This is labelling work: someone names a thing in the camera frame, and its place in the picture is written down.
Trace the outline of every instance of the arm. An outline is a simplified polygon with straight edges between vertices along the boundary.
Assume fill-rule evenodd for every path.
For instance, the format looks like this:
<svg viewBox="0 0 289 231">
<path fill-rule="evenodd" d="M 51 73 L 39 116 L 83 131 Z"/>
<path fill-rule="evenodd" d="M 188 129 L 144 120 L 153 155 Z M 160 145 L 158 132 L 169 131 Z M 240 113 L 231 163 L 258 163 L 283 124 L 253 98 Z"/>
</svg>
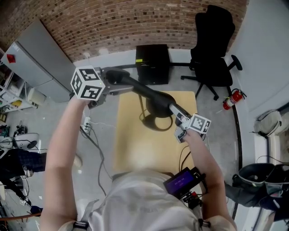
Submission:
<svg viewBox="0 0 289 231">
<path fill-rule="evenodd" d="M 208 219 L 220 215 L 226 218 L 236 228 L 227 208 L 224 177 L 217 162 L 208 151 L 200 135 L 193 130 L 186 130 L 184 140 L 188 143 L 194 160 L 194 165 L 201 174 L 206 174 L 208 193 L 203 195 L 203 218 Z"/>
<path fill-rule="evenodd" d="M 86 104 L 87 101 L 72 98 L 50 140 L 44 179 L 44 210 L 41 215 L 43 231 L 57 231 L 64 223 L 77 218 L 71 169 Z"/>
</svg>

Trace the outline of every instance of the white t-shirt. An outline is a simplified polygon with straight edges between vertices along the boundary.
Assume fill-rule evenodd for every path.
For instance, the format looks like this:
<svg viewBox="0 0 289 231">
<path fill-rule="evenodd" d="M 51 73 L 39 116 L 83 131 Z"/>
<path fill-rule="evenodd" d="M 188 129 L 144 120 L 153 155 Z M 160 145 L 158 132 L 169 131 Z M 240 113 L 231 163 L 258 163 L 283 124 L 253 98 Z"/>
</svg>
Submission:
<svg viewBox="0 0 289 231">
<path fill-rule="evenodd" d="M 155 171 L 131 172 L 117 178 L 102 205 L 89 215 L 92 231 L 234 231 L 221 216 L 206 220 L 211 227 L 200 227 L 200 207 L 189 209 L 167 193 L 163 183 L 170 177 Z M 73 230 L 73 223 L 59 231 Z"/>
</svg>

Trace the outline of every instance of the hand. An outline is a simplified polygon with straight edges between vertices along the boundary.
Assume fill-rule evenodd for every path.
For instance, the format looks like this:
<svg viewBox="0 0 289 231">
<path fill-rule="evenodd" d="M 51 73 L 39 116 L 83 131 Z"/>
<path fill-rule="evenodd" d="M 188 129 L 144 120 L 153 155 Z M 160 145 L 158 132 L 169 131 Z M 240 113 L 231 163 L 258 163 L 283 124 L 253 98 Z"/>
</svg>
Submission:
<svg viewBox="0 0 289 231">
<path fill-rule="evenodd" d="M 90 103 L 90 100 L 78 99 L 76 95 L 74 95 L 70 101 L 79 106 L 87 106 Z"/>
<path fill-rule="evenodd" d="M 187 129 L 186 130 L 186 135 L 183 137 L 184 141 L 186 141 L 188 144 L 191 144 L 194 139 L 200 138 L 199 133 L 192 129 Z"/>
</svg>

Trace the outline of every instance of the black office chair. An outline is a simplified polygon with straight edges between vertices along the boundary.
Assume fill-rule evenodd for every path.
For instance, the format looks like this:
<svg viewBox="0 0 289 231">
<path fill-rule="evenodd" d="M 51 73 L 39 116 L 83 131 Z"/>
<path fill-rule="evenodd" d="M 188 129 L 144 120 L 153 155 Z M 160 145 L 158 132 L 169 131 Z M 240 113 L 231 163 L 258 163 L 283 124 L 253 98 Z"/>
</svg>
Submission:
<svg viewBox="0 0 289 231">
<path fill-rule="evenodd" d="M 234 33 L 232 15 L 227 10 L 209 5 L 206 13 L 196 14 L 197 45 L 191 49 L 190 69 L 196 76 L 181 76 L 181 79 L 191 79 L 200 82 L 196 98 L 206 85 L 214 94 L 214 100 L 219 98 L 212 87 L 227 87 L 233 84 L 230 70 L 236 66 L 242 70 L 238 58 L 232 55 L 233 62 L 227 66 L 223 57 L 231 36 Z"/>
</svg>

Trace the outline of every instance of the black box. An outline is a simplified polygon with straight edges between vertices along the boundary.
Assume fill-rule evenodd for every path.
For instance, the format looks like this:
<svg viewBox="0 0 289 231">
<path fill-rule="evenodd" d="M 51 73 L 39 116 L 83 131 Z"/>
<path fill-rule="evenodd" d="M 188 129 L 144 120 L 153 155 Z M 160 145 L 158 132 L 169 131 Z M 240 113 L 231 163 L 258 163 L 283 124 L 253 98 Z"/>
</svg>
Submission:
<svg viewBox="0 0 289 231">
<path fill-rule="evenodd" d="M 168 84 L 170 57 L 166 44 L 136 47 L 135 65 L 143 84 Z"/>
</svg>

